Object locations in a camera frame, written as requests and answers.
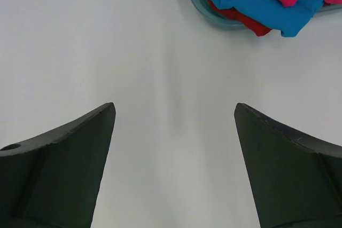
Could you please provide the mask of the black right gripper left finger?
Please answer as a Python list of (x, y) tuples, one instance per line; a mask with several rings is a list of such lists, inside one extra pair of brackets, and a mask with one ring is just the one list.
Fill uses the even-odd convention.
[(1, 227), (91, 227), (113, 103), (1, 149)]

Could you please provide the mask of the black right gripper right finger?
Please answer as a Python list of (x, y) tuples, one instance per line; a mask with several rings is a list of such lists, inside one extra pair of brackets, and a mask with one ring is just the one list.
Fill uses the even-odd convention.
[(261, 227), (341, 227), (341, 147), (251, 106), (234, 118)]

